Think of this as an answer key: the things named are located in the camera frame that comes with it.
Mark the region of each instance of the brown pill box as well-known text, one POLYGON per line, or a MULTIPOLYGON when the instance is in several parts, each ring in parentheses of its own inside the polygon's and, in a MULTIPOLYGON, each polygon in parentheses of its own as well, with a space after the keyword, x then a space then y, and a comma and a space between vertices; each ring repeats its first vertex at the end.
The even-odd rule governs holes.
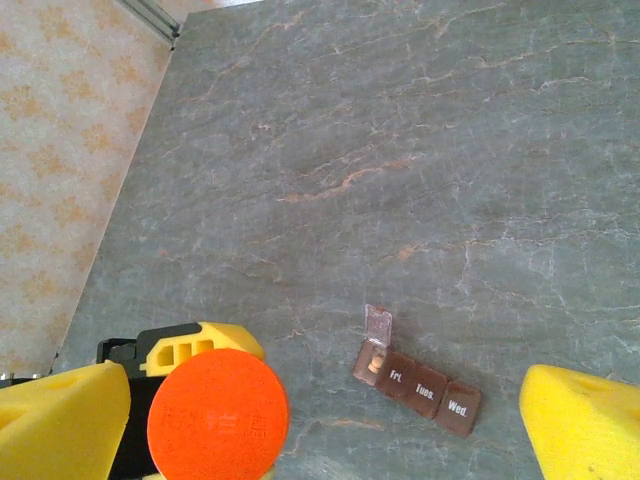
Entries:
POLYGON ((389 347, 391 314, 366 305, 367 340, 353 368, 353 376, 447 430, 467 437, 475 424, 482 393, 421 365, 389 347))

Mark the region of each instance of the wall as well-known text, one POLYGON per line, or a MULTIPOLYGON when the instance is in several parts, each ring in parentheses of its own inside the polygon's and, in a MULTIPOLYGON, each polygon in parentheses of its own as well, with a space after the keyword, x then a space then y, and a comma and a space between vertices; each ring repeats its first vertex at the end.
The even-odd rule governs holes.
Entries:
POLYGON ((83 8, 73 0, 5 2, 0 16, 0 371, 49 369, 169 49, 114 0, 89 0, 83 8))

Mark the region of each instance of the marble countertop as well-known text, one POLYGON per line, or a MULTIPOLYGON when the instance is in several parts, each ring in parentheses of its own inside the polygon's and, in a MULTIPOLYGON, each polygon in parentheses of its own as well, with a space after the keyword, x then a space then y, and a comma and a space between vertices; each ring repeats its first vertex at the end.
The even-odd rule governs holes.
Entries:
POLYGON ((539 479, 529 366, 640 383, 631 1, 267 1, 189 16, 56 363, 247 326, 289 479, 539 479), (455 437, 351 376, 363 305, 480 388, 455 437))

